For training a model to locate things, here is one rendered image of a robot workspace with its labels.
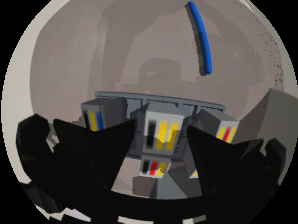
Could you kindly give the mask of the grey slotted rack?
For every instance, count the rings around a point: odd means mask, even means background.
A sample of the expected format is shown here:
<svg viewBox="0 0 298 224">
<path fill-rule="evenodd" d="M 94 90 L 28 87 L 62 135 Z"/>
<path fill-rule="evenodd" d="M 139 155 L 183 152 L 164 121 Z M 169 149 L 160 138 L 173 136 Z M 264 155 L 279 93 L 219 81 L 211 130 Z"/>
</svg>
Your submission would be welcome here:
<svg viewBox="0 0 298 224">
<path fill-rule="evenodd" d="M 225 105 L 205 103 L 201 100 L 181 99 L 181 97 L 142 95 L 142 93 L 129 92 L 94 92 L 94 99 L 98 97 L 121 97 L 122 99 L 122 123 L 125 121 L 137 119 L 137 128 L 134 132 L 134 140 L 128 149 L 125 157 L 129 159 L 142 159 L 142 139 L 144 139 L 145 112 L 148 109 L 150 101 L 153 103 L 176 104 L 178 111 L 184 115 L 182 120 L 180 136 L 169 163 L 184 163 L 184 157 L 189 149 L 188 136 L 186 136 L 186 128 L 188 125 L 198 127 L 198 120 L 202 109 L 214 109 L 214 111 L 225 112 Z"/>
</svg>

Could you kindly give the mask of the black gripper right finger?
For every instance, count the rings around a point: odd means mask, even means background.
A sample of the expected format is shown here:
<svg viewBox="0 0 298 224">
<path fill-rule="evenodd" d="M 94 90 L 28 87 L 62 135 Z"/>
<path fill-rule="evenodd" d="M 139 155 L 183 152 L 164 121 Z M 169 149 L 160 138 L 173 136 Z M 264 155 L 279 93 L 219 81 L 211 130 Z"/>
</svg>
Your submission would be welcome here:
<svg viewBox="0 0 298 224">
<path fill-rule="evenodd" d="M 243 141 L 243 143 L 230 144 L 193 125 L 188 125 L 186 128 L 186 136 L 196 165 L 202 196 L 217 192 L 217 186 L 231 175 L 243 157 L 257 152 L 258 149 L 261 151 L 265 140 L 255 139 L 246 143 Z"/>
</svg>

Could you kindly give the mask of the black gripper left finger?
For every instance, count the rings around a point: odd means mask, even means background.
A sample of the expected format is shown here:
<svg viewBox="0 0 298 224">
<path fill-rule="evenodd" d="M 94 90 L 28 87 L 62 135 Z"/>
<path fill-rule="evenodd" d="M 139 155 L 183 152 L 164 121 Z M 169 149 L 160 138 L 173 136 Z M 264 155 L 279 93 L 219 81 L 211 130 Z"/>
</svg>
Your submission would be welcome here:
<svg viewBox="0 0 298 224">
<path fill-rule="evenodd" d="M 53 119 L 53 127 L 55 127 L 57 140 L 76 151 L 85 153 L 102 188 L 112 190 L 121 165 L 124 163 L 124 157 L 134 140 L 137 119 L 101 129 L 101 131 L 90 131 L 88 128 L 59 119 Z"/>
</svg>

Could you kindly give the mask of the dark grey flat panel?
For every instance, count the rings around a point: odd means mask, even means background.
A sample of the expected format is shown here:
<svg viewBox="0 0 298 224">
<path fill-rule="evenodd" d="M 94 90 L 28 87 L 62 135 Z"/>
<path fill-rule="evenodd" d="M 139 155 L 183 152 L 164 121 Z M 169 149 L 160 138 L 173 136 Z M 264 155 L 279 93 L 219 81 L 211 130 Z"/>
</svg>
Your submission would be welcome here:
<svg viewBox="0 0 298 224">
<path fill-rule="evenodd" d="M 279 176 L 278 183 L 281 185 L 285 179 L 287 169 L 290 167 L 291 159 L 293 159 L 295 145 L 298 139 L 298 97 L 291 96 L 289 93 L 275 91 L 270 88 L 270 97 L 267 100 L 267 112 L 265 120 L 259 128 L 258 136 L 255 139 L 263 140 L 261 147 L 262 155 L 266 156 L 265 145 L 267 140 L 277 139 L 279 143 L 286 147 L 285 168 Z M 278 185 L 278 186 L 279 186 Z"/>
</svg>

